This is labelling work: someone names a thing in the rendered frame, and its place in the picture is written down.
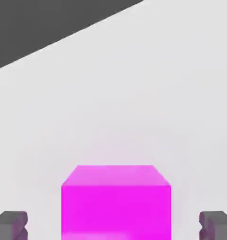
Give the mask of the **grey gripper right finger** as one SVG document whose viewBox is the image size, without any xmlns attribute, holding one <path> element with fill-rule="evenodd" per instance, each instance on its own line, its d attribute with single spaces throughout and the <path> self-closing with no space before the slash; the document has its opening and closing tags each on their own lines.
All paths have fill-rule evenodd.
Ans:
<svg viewBox="0 0 227 240">
<path fill-rule="evenodd" d="M 202 211 L 199 214 L 199 240 L 227 240 L 227 214 L 223 211 Z"/>
</svg>

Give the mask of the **small magenta cube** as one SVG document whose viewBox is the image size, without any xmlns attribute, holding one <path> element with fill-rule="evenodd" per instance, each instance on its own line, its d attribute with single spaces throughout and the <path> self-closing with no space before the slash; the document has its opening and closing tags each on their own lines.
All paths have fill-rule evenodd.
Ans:
<svg viewBox="0 0 227 240">
<path fill-rule="evenodd" d="M 61 186 L 61 240 L 171 240 L 171 186 L 152 165 L 79 165 Z"/>
</svg>

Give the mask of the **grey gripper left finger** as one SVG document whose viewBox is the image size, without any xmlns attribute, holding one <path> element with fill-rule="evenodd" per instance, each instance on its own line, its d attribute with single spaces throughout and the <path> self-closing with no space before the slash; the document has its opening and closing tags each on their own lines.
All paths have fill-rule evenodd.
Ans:
<svg viewBox="0 0 227 240">
<path fill-rule="evenodd" d="M 28 240 L 25 211 L 4 211 L 0 214 L 0 240 Z"/>
</svg>

